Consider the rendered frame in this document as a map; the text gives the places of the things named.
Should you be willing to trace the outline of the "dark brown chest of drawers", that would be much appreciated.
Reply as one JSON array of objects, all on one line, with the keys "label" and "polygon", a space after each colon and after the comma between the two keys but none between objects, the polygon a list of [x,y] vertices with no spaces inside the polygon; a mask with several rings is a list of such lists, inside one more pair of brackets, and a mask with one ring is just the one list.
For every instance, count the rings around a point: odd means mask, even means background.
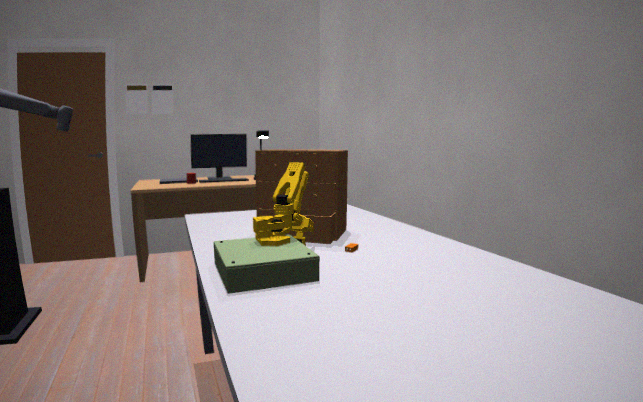
[{"label": "dark brown chest of drawers", "polygon": [[319,153],[336,153],[336,181],[319,181],[319,180],[308,180],[307,182],[327,182],[327,183],[336,183],[336,210],[315,210],[315,209],[301,209],[304,211],[322,211],[322,212],[336,212],[336,221],[335,221],[335,240],[337,241],[342,234],[346,231],[347,228],[347,173],[348,173],[348,150],[341,152],[320,152],[320,151],[294,151],[294,150],[255,150],[255,170],[256,170],[256,217],[258,217],[259,208],[270,208],[273,207],[262,207],[258,206],[258,181],[268,180],[268,181],[280,181],[280,179],[258,179],[258,170],[257,170],[257,153],[265,152],[294,152],[294,162],[296,163],[296,153],[305,153],[305,152],[319,152]]}]

